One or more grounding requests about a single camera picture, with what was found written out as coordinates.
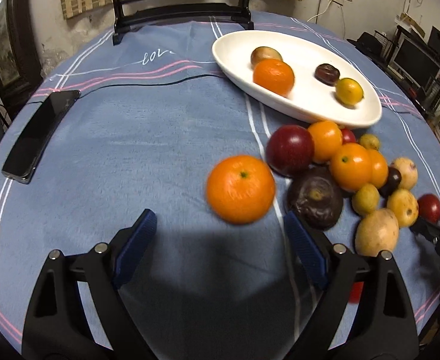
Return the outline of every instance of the white oval dish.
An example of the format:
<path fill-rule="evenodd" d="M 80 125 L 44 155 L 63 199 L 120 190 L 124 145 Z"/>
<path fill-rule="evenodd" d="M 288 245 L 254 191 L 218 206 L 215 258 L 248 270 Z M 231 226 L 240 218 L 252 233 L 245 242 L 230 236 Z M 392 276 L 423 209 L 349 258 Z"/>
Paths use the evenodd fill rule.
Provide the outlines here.
<path fill-rule="evenodd" d="M 250 54 L 260 46 L 277 50 L 295 73 L 295 85 L 287 98 L 253 82 Z M 368 80 L 351 64 L 315 43 L 272 31 L 237 31 L 218 38 L 212 53 L 225 75 L 241 90 L 283 114 L 312 123 L 331 120 L 350 128 L 369 127 L 382 117 L 382 105 Z M 364 99 L 348 108 L 338 102 L 334 87 L 314 77 L 318 65 L 329 63 L 340 78 L 352 78 L 361 85 Z"/>

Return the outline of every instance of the metal bolt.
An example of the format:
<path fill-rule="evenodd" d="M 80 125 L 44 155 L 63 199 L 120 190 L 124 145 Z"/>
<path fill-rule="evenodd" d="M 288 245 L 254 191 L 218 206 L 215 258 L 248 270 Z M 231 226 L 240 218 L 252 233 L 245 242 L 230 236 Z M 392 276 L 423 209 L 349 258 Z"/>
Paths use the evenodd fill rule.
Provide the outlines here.
<path fill-rule="evenodd" d="M 393 255 L 392 252 L 389 250 L 382 250 L 382 252 L 380 253 L 380 255 L 386 260 L 391 260 Z"/>
<path fill-rule="evenodd" d="M 97 245 L 95 245 L 94 250 L 96 253 L 105 253 L 108 249 L 108 245 L 105 242 L 101 242 Z"/>
<path fill-rule="evenodd" d="M 346 246 L 343 244 L 335 244 L 335 245 L 333 245 L 333 250 L 335 253 L 345 254 L 346 253 Z"/>
<path fill-rule="evenodd" d="M 51 260 L 56 260 L 60 257 L 60 250 L 54 249 L 48 254 L 48 258 Z"/>

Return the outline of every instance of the black phone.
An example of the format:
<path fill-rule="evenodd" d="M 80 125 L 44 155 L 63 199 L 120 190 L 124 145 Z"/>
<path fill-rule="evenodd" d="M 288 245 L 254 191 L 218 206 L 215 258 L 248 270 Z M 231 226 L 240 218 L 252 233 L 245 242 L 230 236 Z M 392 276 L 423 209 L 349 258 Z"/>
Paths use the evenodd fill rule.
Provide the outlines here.
<path fill-rule="evenodd" d="M 3 175 L 20 183 L 30 183 L 52 134 L 79 97 L 80 91 L 61 91 L 52 92 L 45 99 L 10 150 L 2 168 Z"/>

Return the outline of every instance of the tablecloth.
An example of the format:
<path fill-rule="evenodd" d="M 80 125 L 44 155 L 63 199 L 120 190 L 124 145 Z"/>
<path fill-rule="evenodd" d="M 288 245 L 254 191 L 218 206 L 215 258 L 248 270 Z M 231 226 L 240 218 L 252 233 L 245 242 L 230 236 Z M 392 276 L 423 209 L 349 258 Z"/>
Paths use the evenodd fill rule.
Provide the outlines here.
<path fill-rule="evenodd" d="M 440 145 L 379 68 L 320 26 L 260 12 L 253 20 L 258 30 L 307 39 L 360 70 L 384 106 L 368 131 L 388 161 L 406 156 L 417 164 L 417 197 L 440 197 Z M 204 199 L 214 164 L 231 155 L 262 157 L 272 132 L 298 123 L 222 74 L 211 45 L 233 31 L 243 29 L 210 17 L 147 25 L 113 46 L 108 30 L 63 62 L 15 118 L 0 144 L 0 330 L 17 350 L 48 252 L 86 252 L 145 208 L 158 217 L 157 234 L 120 293 L 160 359 L 280 359 L 294 343 L 320 293 L 282 231 L 287 181 L 275 175 L 274 206 L 248 226 L 224 223 Z M 12 145 L 39 102 L 60 89 L 80 89 L 83 97 L 55 131 L 31 183 L 6 179 L 1 168 Z M 357 222 L 345 204 L 326 234 L 352 248 Z M 420 331 L 439 302 L 439 259 L 408 229 L 394 256 Z M 109 346 L 87 286 L 80 289 L 96 341 Z M 347 307 L 333 345 L 346 339 L 355 310 Z"/>

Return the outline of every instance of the red fruit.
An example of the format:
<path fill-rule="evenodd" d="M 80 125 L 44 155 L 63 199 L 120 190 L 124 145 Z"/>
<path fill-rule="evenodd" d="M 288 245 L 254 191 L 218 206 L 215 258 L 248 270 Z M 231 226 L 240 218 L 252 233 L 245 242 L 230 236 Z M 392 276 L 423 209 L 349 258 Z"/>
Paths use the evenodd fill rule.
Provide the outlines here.
<path fill-rule="evenodd" d="M 418 199 L 418 215 L 427 221 L 437 223 L 440 220 L 440 199 L 427 193 Z"/>
<path fill-rule="evenodd" d="M 295 177 L 312 162 L 314 143 L 307 129 L 297 125 L 280 127 L 266 145 L 266 162 L 286 177 Z"/>
<path fill-rule="evenodd" d="M 353 283 L 353 287 L 351 288 L 350 298 L 348 299 L 348 302 L 359 303 L 362 291 L 363 291 L 363 281 Z"/>
<path fill-rule="evenodd" d="M 346 143 L 357 143 L 357 139 L 351 130 L 348 128 L 342 128 L 341 135 L 343 136 L 343 144 Z"/>

